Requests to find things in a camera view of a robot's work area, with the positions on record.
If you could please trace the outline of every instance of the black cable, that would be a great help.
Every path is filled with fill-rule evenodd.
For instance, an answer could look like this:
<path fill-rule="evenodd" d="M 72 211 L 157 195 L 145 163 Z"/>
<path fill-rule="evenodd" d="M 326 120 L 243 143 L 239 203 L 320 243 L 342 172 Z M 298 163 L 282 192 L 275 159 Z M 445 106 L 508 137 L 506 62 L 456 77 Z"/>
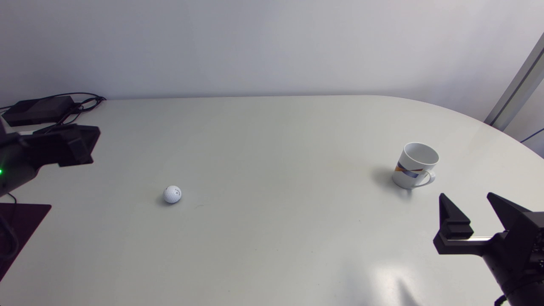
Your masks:
<path fill-rule="evenodd" d="M 75 93 L 65 93 L 65 94 L 58 94 L 58 95 L 47 96 L 47 97 L 39 98 L 38 100 L 42 100 L 42 99 L 50 99 L 50 98 L 60 97 L 60 96 L 70 96 L 70 95 L 89 95 L 89 96 L 100 97 L 99 95 L 93 94 L 93 93 L 75 92 Z"/>
<path fill-rule="evenodd" d="M 70 124 L 70 123 L 76 121 L 76 119 L 77 119 L 77 118 L 79 117 L 79 115 L 81 115 L 81 114 L 82 114 L 82 112 L 77 113 L 77 115 L 76 115 L 72 120 L 70 120 L 70 121 L 68 121 L 68 122 L 66 122 L 66 123 L 63 123 L 63 125 L 67 125 L 67 124 Z"/>
<path fill-rule="evenodd" d="M 531 136 L 529 136 L 529 137 L 525 138 L 524 140 L 520 141 L 520 143 L 523 143 L 524 141 L 529 140 L 532 136 L 535 136 L 536 134 L 538 134 L 538 133 L 540 133 L 542 131 L 544 131 L 544 128 L 538 130 L 536 133 L 533 133 Z"/>
<path fill-rule="evenodd" d="M 8 195 L 9 195 L 11 198 L 13 198 L 14 204 L 17 204 L 17 198 L 15 198 L 15 197 L 13 196 L 13 194 L 11 194 L 11 193 L 9 193 L 9 192 L 8 192 Z"/>
<path fill-rule="evenodd" d="M 494 306 L 501 306 L 504 302 L 506 302 L 506 297 L 504 295 L 501 295 L 497 300 L 495 301 Z"/>
<path fill-rule="evenodd" d="M 6 259 L 12 258 L 13 256 L 15 256 L 15 254 L 17 254 L 19 250 L 19 241 L 17 240 L 17 236 L 15 236 L 15 232 L 11 228 L 11 223 L 13 223 L 13 217 L 15 216 L 15 210 L 17 209 L 17 198 L 11 193 L 8 193 L 7 195 L 13 198 L 13 201 L 14 201 L 13 212 L 11 213 L 11 218 L 9 223 L 2 216 L 0 216 L 0 228 L 6 234 L 6 237 L 9 240 L 9 244 L 11 248 L 6 254 L 0 254 L 0 260 L 6 260 Z"/>

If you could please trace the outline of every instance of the power adapter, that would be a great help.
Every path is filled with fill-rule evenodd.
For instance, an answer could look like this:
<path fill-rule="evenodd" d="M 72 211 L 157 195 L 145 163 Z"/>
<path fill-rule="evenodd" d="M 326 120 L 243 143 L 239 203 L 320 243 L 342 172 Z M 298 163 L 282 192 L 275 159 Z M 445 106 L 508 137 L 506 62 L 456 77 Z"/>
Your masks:
<path fill-rule="evenodd" d="M 74 107 L 70 96 L 23 100 L 10 107 L 2 117 L 10 126 L 56 123 Z"/>

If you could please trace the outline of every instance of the mug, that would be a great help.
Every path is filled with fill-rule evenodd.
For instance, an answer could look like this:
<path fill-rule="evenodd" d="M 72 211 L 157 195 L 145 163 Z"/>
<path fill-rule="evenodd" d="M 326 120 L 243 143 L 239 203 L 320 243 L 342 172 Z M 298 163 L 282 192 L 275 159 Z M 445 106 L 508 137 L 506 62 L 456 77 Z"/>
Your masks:
<path fill-rule="evenodd" d="M 414 189 L 435 181 L 431 170 L 439 161 L 438 153 L 430 146 L 418 142 L 404 146 L 393 172 L 393 182 L 404 189 Z M 421 183 L 428 176 L 426 183 Z"/>

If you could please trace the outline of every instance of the golf ball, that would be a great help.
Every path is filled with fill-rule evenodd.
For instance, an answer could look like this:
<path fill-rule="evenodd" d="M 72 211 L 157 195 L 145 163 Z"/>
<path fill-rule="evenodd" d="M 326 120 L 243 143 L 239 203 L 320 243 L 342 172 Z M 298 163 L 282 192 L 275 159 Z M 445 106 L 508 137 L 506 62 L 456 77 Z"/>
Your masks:
<path fill-rule="evenodd" d="M 168 186 L 163 192 L 163 199 L 168 203 L 175 203 L 181 199 L 181 189 L 177 186 Z"/>

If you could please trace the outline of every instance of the tabletop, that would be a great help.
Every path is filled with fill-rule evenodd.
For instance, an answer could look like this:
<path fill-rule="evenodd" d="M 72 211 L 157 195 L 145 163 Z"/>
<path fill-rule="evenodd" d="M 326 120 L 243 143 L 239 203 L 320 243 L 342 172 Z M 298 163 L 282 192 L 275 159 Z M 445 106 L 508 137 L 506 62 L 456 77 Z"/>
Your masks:
<path fill-rule="evenodd" d="M 77 123 L 101 129 L 94 164 L 45 166 L 13 191 L 53 207 L 2 306 L 491 305 L 484 261 L 434 248 L 439 194 L 476 236 L 502 230 L 488 192 L 544 210 L 537 154 L 414 100 L 106 101 Z M 436 181 L 412 191 L 391 180 L 408 142 L 440 154 Z"/>

